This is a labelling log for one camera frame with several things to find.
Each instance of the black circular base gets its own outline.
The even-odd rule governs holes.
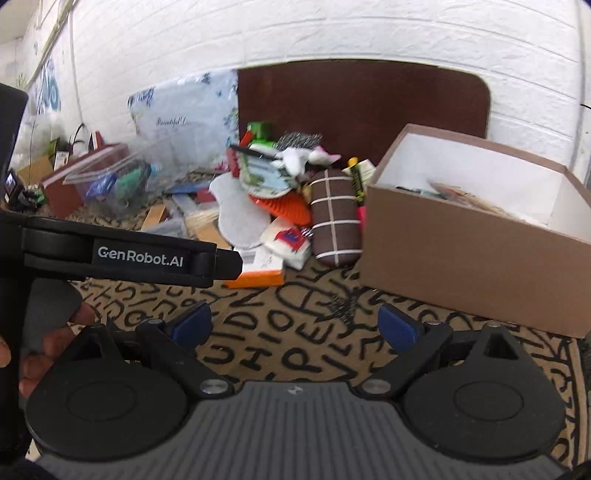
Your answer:
[[[562,429],[564,405],[534,368],[490,359],[434,371],[411,385],[404,411],[411,428],[447,455],[477,462],[539,455]]]
[[[184,420],[187,398],[157,371],[123,361],[55,366],[27,403],[36,442],[60,456],[106,461],[145,452]]]

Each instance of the blue gripper pad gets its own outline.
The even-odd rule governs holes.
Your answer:
[[[411,349],[418,338],[425,333],[421,322],[388,304],[379,308],[378,329],[380,335],[397,354]]]
[[[165,333],[185,350],[192,352],[207,342],[213,329],[212,311],[201,301],[168,322]]]

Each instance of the white brick wall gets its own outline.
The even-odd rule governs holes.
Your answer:
[[[0,83],[12,87],[17,85],[21,43],[21,40],[12,40],[0,45]]]
[[[127,96],[185,74],[295,59],[417,61],[485,80],[490,139],[570,164],[583,92],[580,1],[81,0],[80,103],[89,126],[125,140],[134,135]],[[25,36],[27,65],[50,27]],[[56,50],[64,123],[75,128],[67,29]]]

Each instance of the metal screw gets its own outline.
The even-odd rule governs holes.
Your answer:
[[[220,393],[224,393],[228,390],[229,385],[228,382],[222,380],[221,378],[210,378],[208,380],[204,380],[199,388],[203,393],[208,395],[219,395]]]
[[[291,393],[292,395],[299,395],[304,392],[304,389],[301,387],[298,387],[298,385],[294,385],[293,387],[288,388],[287,392]]]
[[[363,388],[364,392],[369,393],[370,395],[383,395],[385,393],[388,393],[392,386],[389,382],[386,382],[385,380],[380,380],[379,378],[371,378],[363,382],[361,388]]]

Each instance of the yellow marker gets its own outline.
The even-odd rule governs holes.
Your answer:
[[[347,165],[351,169],[351,181],[353,182],[353,190],[355,191],[355,200],[360,207],[363,205],[365,192],[363,191],[363,183],[361,182],[361,172],[359,171],[359,159],[353,157],[349,159]]]

